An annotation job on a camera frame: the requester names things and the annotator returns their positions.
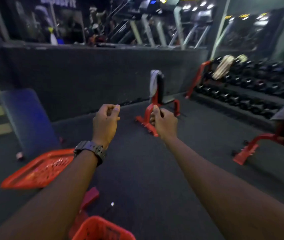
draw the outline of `wristwatch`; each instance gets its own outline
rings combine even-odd
[[[96,155],[98,159],[97,166],[103,163],[103,160],[106,156],[106,152],[102,145],[96,145],[92,141],[86,141],[86,140],[81,141],[74,149],[74,158],[76,158],[80,154],[80,152],[83,150],[89,150],[89,151],[94,152],[94,154]]]

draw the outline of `red plastic basket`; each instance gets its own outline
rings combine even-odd
[[[72,240],[136,240],[129,231],[99,216],[89,217]]]
[[[38,156],[1,183],[5,189],[44,188],[51,183],[74,158],[74,149],[62,149]]]

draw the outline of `person's left hand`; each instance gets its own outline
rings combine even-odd
[[[117,121],[120,105],[104,104],[93,118],[93,137],[92,141],[97,145],[102,145],[107,149],[112,141],[117,128]]]

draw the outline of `dark gray floor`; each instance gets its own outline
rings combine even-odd
[[[136,239],[223,239],[164,144],[134,122],[133,117],[142,115],[146,106],[144,102],[121,109],[107,160],[91,183],[100,191],[100,199],[88,213],[101,215],[114,202],[112,211],[104,217],[131,231]],[[284,157],[284,148],[267,143],[254,156],[253,165],[237,165],[231,150],[261,131],[183,98],[181,112],[181,140],[212,163],[284,203],[284,183],[254,166],[265,157]],[[64,146],[72,147],[91,138],[92,116],[60,121],[54,128],[66,139]],[[1,183],[21,164],[15,161],[19,146],[13,134],[1,136],[0,145]],[[0,190],[0,224],[35,192]]]

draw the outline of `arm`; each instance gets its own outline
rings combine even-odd
[[[176,136],[177,119],[154,108],[151,122],[226,239],[284,239],[284,205],[203,159]]]
[[[116,132],[119,112],[119,105],[101,107],[93,119],[93,142],[108,147]],[[0,226],[0,239],[65,239],[97,162],[93,152],[82,151],[50,185]]]

